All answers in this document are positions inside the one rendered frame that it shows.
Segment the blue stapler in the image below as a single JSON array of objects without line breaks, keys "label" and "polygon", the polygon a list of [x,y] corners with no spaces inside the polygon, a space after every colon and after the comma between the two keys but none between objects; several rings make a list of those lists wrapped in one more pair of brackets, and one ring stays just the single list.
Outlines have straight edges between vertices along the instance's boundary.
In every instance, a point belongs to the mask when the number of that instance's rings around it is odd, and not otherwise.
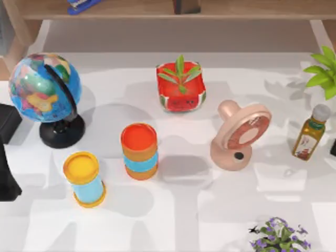
[{"label": "blue stapler", "polygon": [[101,2],[101,0],[67,0],[69,7],[67,12],[69,15],[77,15],[92,6]]}]

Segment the wooden shelf unit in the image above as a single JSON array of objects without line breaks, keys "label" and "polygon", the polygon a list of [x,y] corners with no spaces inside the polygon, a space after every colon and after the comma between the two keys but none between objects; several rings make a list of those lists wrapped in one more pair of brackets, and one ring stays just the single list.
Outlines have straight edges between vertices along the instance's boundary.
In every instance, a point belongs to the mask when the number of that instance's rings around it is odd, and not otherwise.
[{"label": "wooden shelf unit", "polygon": [[105,43],[102,33],[108,28],[89,28],[92,22],[115,25],[129,20],[140,29],[146,23],[152,27],[167,19],[174,26],[202,20],[321,20],[332,45],[336,48],[336,0],[201,0],[201,12],[174,14],[172,0],[102,0],[81,14],[69,15],[66,0],[0,0],[24,48],[37,39],[44,21],[60,21],[78,25],[82,39],[70,42],[74,36],[61,32],[53,51],[100,52],[98,43]]}]

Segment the pink desk fan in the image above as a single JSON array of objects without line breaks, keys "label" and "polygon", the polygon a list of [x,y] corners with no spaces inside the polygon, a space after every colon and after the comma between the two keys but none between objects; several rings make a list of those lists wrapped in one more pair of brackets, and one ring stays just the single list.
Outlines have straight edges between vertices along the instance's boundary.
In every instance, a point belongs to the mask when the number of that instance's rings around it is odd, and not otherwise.
[{"label": "pink desk fan", "polygon": [[266,132],[272,115],[260,103],[241,108],[233,100],[221,102],[218,114],[223,124],[211,142],[212,161],[221,169],[239,171],[249,163],[251,145]]}]

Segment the bright green leafy plant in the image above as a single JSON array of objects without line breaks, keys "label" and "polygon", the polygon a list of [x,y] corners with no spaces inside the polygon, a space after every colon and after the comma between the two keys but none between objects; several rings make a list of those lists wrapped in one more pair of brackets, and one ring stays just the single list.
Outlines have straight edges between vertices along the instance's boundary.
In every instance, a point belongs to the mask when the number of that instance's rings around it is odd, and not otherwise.
[{"label": "bright green leafy plant", "polygon": [[306,83],[307,88],[319,86],[323,89],[324,98],[336,97],[336,53],[328,46],[322,46],[322,53],[311,57],[320,65],[312,65],[303,71],[313,76]]}]

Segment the purple flower plant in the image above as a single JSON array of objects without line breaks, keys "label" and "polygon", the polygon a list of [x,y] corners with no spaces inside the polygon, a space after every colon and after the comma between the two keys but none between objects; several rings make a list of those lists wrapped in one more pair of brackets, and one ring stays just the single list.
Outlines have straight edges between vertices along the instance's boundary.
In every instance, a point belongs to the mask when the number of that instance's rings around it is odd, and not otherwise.
[{"label": "purple flower plant", "polygon": [[271,217],[248,230],[254,252],[309,252],[311,242],[307,230],[298,225],[294,228],[280,217]]}]

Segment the watermelon plant pot with plant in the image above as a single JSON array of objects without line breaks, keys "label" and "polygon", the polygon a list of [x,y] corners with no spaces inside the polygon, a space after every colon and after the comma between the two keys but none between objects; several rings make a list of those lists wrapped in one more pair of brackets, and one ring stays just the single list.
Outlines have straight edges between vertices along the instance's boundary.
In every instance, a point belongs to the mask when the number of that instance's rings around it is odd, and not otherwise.
[{"label": "watermelon plant pot with plant", "polygon": [[206,99],[206,88],[199,63],[179,55],[175,62],[156,67],[160,103],[169,112],[189,112]]}]

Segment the brown book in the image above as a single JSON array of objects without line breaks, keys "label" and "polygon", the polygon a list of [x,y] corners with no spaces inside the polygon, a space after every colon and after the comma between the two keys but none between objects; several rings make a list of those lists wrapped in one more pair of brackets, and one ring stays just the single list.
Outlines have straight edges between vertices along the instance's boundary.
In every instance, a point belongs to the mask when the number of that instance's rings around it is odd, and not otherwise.
[{"label": "brown book", "polygon": [[201,12],[201,0],[172,0],[174,14],[197,14]]}]

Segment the blue globe on black stand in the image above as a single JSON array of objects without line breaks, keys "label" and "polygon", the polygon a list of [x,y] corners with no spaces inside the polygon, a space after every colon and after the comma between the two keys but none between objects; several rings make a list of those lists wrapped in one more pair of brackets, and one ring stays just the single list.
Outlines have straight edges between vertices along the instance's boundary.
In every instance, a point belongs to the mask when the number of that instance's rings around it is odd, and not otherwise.
[{"label": "blue globe on black stand", "polygon": [[14,68],[9,95],[17,110],[40,122],[39,135],[47,146],[68,148],[85,133],[78,114],[82,86],[75,67],[57,54],[31,54]]}]

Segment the yellow oil bottle grey cap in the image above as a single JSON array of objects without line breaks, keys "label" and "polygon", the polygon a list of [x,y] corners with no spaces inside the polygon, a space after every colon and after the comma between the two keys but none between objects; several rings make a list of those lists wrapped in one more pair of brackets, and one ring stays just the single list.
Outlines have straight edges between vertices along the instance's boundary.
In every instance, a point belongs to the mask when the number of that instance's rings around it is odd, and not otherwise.
[{"label": "yellow oil bottle grey cap", "polygon": [[307,161],[311,158],[326,129],[326,121],[331,116],[331,110],[324,104],[314,107],[312,115],[302,126],[295,142],[292,155]]}]

